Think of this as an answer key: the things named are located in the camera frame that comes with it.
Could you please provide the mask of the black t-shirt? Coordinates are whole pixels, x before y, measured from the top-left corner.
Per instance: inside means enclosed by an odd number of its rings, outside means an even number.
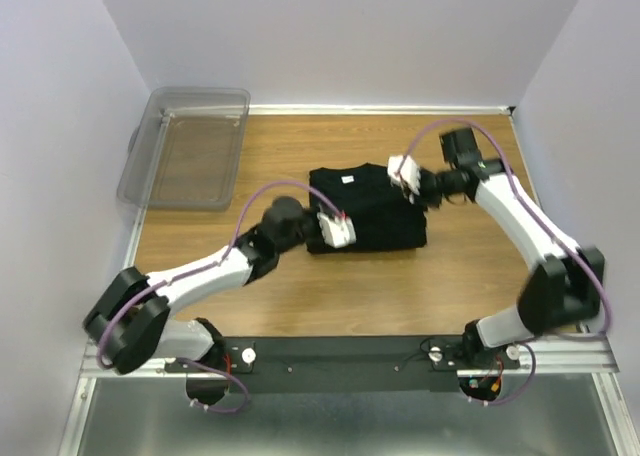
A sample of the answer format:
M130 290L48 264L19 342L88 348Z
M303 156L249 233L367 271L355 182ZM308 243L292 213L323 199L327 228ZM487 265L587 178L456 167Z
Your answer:
M309 185L323 193L351 219L356 241L342 252L414 250L427 244L427 220L421 208L393 186L384 166L309 171Z

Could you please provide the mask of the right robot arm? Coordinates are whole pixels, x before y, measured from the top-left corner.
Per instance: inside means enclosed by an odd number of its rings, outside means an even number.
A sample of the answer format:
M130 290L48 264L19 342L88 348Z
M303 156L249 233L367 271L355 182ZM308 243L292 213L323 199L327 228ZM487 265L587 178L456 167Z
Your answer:
M546 216L523 190L504 153L484 158L474 136L477 129L471 125L441 134L449 165L444 171L428 171L409 155L389 171L406 186L410 200L425 207L437 208L455 195L470 199L497 222L527 265L528 277L512 306L465 326L460 355L474 368L513 343L610 316L603 254L581 247Z

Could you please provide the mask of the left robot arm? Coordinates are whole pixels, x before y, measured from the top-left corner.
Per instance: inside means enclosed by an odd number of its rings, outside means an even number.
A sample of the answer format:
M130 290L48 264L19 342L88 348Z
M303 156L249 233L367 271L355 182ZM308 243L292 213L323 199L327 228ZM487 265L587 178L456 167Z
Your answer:
M125 375L151 359L176 358L214 369L223 352L220 332L205 318L184 323L175 314L266 276L281 254L319 235L317 213L281 196L259 223L207 257L149 274L134 266L119 271L83 321L98 365Z

